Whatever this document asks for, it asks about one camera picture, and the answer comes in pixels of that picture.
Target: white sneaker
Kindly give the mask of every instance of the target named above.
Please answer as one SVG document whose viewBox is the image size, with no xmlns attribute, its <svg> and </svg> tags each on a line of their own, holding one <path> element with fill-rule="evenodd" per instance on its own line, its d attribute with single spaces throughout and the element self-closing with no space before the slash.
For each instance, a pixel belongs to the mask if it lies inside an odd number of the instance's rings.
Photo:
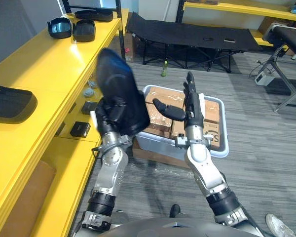
<svg viewBox="0 0 296 237">
<path fill-rule="evenodd" d="M 288 228 L 288 226 L 285 225 L 283 221 L 278 219 L 273 214 L 267 214 L 265 221 L 271 232 L 276 237 L 296 237 L 296 232 Z"/>
</svg>

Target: metal frame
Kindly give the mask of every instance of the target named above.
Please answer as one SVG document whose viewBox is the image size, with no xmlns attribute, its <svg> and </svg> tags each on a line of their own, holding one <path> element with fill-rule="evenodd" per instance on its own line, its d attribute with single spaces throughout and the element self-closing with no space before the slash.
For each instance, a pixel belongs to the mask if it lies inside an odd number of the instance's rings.
<svg viewBox="0 0 296 237">
<path fill-rule="evenodd" d="M 211 57 L 210 55 L 208 55 L 207 53 L 205 53 L 199 47 L 185 45 L 184 48 L 181 48 L 181 49 L 178 49 L 178 50 L 175 50 L 174 51 L 174 53 L 178 53 L 180 51 L 185 50 L 185 64 L 183 65 L 182 63 L 180 63 L 179 61 L 177 61 L 176 59 L 174 59 L 173 57 L 171 57 L 169 55 L 169 53 L 168 53 L 168 47 L 171 46 L 171 44 L 161 43 L 161 44 L 164 45 L 164 50 L 162 50 L 162 49 L 157 48 L 157 47 L 155 47 L 153 45 L 154 43 L 157 43 L 157 42 L 151 41 L 151 40 L 147 40 L 147 39 L 141 38 L 139 36 L 137 36 L 137 37 L 141 41 L 144 41 L 144 43 L 145 43 L 145 46 L 144 46 L 144 54 L 143 54 L 143 64 L 144 65 L 146 65 L 147 63 L 151 63 L 151 62 L 161 62 L 160 59 L 162 59 L 163 61 L 168 61 L 170 59 L 170 60 L 172 60 L 173 62 L 175 62 L 178 66 L 180 66 L 183 69 L 192 69 L 192 68 L 195 68 L 195 67 L 199 66 L 200 64 L 207 63 L 208 64 L 207 71 L 209 72 L 211 70 L 211 67 L 212 67 L 212 65 L 213 65 L 213 63 L 215 61 L 217 61 L 219 59 L 222 59 L 222 58 L 225 58 L 225 57 L 228 57 L 228 66 L 223 65 L 221 62 L 218 62 L 218 65 L 221 66 L 227 73 L 231 73 L 231 64 L 230 64 L 231 55 L 236 54 L 236 53 L 243 53 L 243 51 L 240 51 L 240 50 L 223 50 L 223 49 L 219 49 L 218 48 L 218 49 L 215 49 L 216 50 L 215 55 L 213 57 Z M 146 60 L 146 53 L 147 53 L 147 49 L 149 47 L 156 49 L 160 53 L 160 56 L 157 56 L 157 57 L 151 58 L 149 60 Z M 201 54 L 203 54 L 204 56 L 206 56 L 207 60 L 205 60 L 203 62 L 195 63 L 195 64 L 193 64 L 191 66 L 188 66 L 187 65 L 188 55 L 189 55 L 188 50 L 190 48 L 196 49 L 198 52 L 200 52 Z M 225 54 L 225 55 L 222 55 L 221 56 L 221 54 L 223 52 L 228 52 L 228 54 Z"/>
<path fill-rule="evenodd" d="M 280 70 L 280 68 L 276 64 L 276 58 L 277 55 L 281 52 L 281 49 L 283 46 L 277 48 L 277 50 L 274 52 L 274 54 L 267 60 L 267 62 L 264 64 L 264 66 L 261 68 L 258 74 L 260 74 L 269 64 L 274 68 L 274 70 L 278 73 L 278 75 L 281 77 L 283 82 L 286 84 L 286 86 L 290 89 L 292 92 L 291 95 L 279 106 L 276 107 L 274 112 L 278 112 L 280 108 L 288 105 L 291 103 L 294 99 L 296 99 L 296 88 L 294 85 L 290 82 L 290 80 L 284 75 L 284 73 Z"/>
<path fill-rule="evenodd" d="M 97 9 L 99 9 L 97 7 L 70 5 L 69 0 L 62 0 L 62 1 L 63 1 L 63 5 L 64 5 L 66 13 L 72 13 L 71 8 L 87 9 L 87 10 L 97 10 Z M 120 27 L 121 29 L 118 30 L 118 34 L 119 34 L 119 43 L 120 43 L 121 55 L 122 55 L 122 58 L 125 60 L 125 45 L 124 45 L 124 32 L 123 32 L 123 21 L 122 21 L 122 8 L 121 8 L 120 0 L 115 0 L 115 3 L 116 3 L 116 8 L 104 8 L 104 7 L 102 7 L 100 9 L 105 9 L 105 10 L 109 10 L 109 11 L 116 11 L 117 17 L 121 18 L 121 27 Z"/>
<path fill-rule="evenodd" d="M 176 23 L 182 23 L 183 14 L 184 14 L 183 7 L 184 7 L 185 1 L 186 0 L 179 0 Z"/>
</svg>

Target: black small box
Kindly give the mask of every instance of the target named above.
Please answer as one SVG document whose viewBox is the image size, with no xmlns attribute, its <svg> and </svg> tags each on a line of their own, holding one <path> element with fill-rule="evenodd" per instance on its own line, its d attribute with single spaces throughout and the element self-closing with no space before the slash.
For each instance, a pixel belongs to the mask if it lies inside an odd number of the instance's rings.
<svg viewBox="0 0 296 237">
<path fill-rule="evenodd" d="M 90 124 L 88 122 L 75 122 L 73 128 L 70 131 L 72 137 L 87 137 L 90 130 Z"/>
<path fill-rule="evenodd" d="M 86 101 L 82 106 L 81 112 L 84 115 L 90 115 L 90 111 L 95 111 L 95 108 L 97 107 L 97 105 L 98 105 L 97 102 Z"/>
</svg>

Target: power strip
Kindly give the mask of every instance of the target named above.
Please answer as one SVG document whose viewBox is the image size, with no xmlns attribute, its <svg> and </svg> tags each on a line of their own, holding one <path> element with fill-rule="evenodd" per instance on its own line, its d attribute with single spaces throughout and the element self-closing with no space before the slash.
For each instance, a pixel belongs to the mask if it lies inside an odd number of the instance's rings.
<svg viewBox="0 0 296 237">
<path fill-rule="evenodd" d="M 274 76 L 267 76 L 264 72 L 260 72 L 256 77 L 255 77 L 255 82 L 257 85 L 269 85 L 273 80 Z"/>
</svg>

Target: black tray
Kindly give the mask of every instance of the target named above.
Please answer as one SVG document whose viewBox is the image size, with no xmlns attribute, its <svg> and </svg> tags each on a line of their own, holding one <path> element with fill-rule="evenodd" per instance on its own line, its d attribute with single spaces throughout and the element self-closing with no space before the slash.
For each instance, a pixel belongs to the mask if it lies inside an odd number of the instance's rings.
<svg viewBox="0 0 296 237">
<path fill-rule="evenodd" d="M 113 11 L 105 9 L 83 10 L 75 13 L 76 18 L 109 22 L 113 20 Z"/>
<path fill-rule="evenodd" d="M 81 20 L 73 24 L 73 37 L 77 42 L 90 42 L 95 37 L 95 24 L 91 20 Z"/>
<path fill-rule="evenodd" d="M 50 36 L 63 39 L 71 36 L 71 22 L 64 17 L 55 18 L 51 22 L 47 22 L 48 32 Z"/>
</svg>

